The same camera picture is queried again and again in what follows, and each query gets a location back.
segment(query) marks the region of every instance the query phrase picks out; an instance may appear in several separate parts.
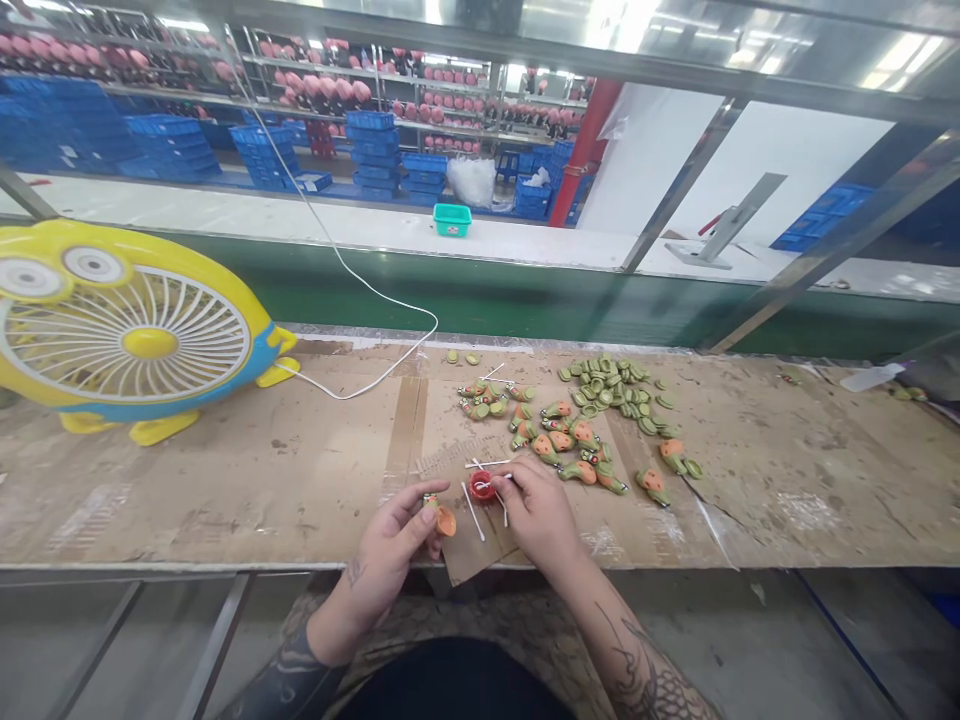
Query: white wall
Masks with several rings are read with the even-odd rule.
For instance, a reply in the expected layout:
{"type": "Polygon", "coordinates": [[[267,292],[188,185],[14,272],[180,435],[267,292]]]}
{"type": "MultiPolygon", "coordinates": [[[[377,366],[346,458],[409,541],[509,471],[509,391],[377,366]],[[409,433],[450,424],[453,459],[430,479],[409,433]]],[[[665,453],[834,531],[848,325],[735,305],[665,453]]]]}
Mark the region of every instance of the white wall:
{"type": "Polygon", "coordinates": [[[891,127],[882,120],[750,103],[667,223],[688,238],[765,172],[787,176],[736,242],[768,246],[891,127]]]}
{"type": "MultiPolygon", "coordinates": [[[[639,234],[722,98],[627,85],[629,122],[611,142],[578,230],[639,234]]],[[[667,224],[687,238],[739,202],[764,172],[787,179],[737,242],[770,245],[893,123],[750,103],[667,224]]]]}
{"type": "Polygon", "coordinates": [[[623,137],[607,145],[577,230],[639,235],[722,101],[624,85],[617,108],[627,116],[623,137]]]}

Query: teal basket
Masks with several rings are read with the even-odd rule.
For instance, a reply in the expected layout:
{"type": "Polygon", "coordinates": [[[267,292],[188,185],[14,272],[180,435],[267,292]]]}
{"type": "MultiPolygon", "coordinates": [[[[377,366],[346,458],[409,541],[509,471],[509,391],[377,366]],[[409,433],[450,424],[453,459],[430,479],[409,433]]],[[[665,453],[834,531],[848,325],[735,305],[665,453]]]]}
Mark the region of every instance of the teal basket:
{"type": "Polygon", "coordinates": [[[473,218],[466,205],[437,203],[433,206],[433,222],[444,237],[466,237],[473,218]]]}

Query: minion fan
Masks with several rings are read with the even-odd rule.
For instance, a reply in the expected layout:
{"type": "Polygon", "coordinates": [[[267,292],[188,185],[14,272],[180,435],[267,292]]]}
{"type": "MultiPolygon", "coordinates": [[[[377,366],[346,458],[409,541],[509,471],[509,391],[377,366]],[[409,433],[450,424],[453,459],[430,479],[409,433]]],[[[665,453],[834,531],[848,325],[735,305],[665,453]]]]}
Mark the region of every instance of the minion fan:
{"type": "Polygon", "coordinates": [[[153,445],[242,384],[293,377],[279,356],[295,343],[242,280],[176,243],[63,219],[0,229],[0,385],[70,432],[133,422],[153,445]]]}

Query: tattooed arm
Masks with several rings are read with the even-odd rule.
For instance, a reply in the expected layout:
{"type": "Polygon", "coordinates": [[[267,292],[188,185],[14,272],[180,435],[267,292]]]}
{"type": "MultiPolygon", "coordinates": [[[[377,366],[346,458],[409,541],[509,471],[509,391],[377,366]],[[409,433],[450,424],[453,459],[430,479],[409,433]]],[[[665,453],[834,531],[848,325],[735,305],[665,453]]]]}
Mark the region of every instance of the tattooed arm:
{"type": "Polygon", "coordinates": [[[570,608],[621,720],[711,719],[714,710],[654,646],[580,542],[556,474],[529,457],[493,478],[520,549],[570,608]]]}
{"type": "Polygon", "coordinates": [[[414,553],[426,543],[430,556],[440,558],[436,510],[420,505],[425,493],[449,486],[445,480],[411,485],[377,510],[326,602],[217,720],[323,715],[367,633],[390,611],[414,553]]]}

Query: white plastic bag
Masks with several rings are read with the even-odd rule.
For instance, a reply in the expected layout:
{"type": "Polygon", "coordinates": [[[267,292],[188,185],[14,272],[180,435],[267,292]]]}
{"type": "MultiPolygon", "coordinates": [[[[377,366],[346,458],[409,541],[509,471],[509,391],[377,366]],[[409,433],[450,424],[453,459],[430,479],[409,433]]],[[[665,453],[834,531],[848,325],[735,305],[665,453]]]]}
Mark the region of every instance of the white plastic bag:
{"type": "Polygon", "coordinates": [[[447,180],[457,199],[470,207],[493,206],[497,166],[493,160],[458,157],[447,163],[447,180]]]}

